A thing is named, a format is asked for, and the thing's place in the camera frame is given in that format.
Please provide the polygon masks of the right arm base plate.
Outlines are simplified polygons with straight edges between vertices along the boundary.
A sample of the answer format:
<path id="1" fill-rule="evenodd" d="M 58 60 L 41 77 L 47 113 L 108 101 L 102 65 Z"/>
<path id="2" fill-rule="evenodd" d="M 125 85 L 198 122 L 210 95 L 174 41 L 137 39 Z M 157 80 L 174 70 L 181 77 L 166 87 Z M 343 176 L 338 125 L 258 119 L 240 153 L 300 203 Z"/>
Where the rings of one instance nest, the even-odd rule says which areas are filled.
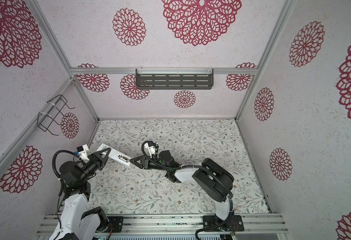
<path id="1" fill-rule="evenodd" d="M 234 215 L 224 223 L 217 216 L 203 216 L 203 226 L 206 232 L 243 232 L 245 230 L 242 217 Z"/>

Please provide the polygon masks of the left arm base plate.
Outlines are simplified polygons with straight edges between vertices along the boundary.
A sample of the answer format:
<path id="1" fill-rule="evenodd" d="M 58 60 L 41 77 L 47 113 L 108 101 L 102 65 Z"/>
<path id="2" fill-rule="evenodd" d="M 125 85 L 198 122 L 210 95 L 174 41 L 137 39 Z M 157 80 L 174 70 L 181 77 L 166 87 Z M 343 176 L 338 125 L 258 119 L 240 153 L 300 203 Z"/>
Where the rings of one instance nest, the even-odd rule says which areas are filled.
<path id="1" fill-rule="evenodd" d="M 105 229 L 106 233 L 121 233 L 124 217 L 109 216 L 108 225 Z"/>

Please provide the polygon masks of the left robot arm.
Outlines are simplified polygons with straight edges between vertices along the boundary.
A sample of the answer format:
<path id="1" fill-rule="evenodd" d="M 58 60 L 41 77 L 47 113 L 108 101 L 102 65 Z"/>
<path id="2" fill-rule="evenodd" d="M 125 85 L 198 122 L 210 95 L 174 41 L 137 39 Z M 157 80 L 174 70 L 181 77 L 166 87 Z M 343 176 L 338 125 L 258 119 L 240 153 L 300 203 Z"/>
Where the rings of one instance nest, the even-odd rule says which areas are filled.
<path id="1" fill-rule="evenodd" d="M 59 197 L 57 208 L 63 203 L 61 215 L 57 215 L 58 224 L 50 236 L 51 240 L 94 240 L 96 232 L 102 232 L 113 226 L 101 207 L 86 210 L 89 200 L 91 186 L 89 179 L 95 176 L 97 170 L 101 171 L 108 160 L 111 148 L 90 154 L 88 162 L 82 167 L 75 162 L 66 162 L 58 171 L 56 168 L 56 158 L 61 153 L 67 153 L 78 157 L 78 154 L 59 150 L 52 158 L 52 169 L 60 181 Z"/>

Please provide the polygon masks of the white remote control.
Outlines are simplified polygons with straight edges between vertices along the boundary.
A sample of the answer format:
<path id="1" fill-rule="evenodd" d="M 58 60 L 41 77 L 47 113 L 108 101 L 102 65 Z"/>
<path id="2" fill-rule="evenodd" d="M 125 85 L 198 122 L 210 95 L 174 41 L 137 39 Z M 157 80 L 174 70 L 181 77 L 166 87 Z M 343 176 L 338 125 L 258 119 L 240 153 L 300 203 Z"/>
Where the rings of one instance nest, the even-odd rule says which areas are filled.
<path id="1" fill-rule="evenodd" d="M 131 157 L 119 152 L 118 150 L 102 143 L 98 148 L 97 151 L 103 151 L 104 149 L 110 148 L 110 153 L 108 154 L 108 157 L 119 164 L 129 168 L 130 167 L 130 159 Z"/>

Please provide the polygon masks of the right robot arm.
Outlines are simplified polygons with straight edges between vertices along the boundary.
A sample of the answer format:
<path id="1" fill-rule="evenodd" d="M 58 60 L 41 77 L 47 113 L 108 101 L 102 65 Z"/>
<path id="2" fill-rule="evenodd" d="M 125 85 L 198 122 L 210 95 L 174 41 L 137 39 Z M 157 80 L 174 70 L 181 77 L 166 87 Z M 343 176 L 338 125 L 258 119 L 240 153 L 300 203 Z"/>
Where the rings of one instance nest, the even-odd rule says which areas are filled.
<path id="1" fill-rule="evenodd" d="M 156 158 L 143 155 L 130 162 L 140 169 L 166 171 L 165 176 L 172 183 L 199 185 L 214 200 L 215 216 L 221 221 L 233 213 L 234 177 L 209 158 L 199 165 L 181 165 L 174 160 L 170 151 L 162 151 Z"/>

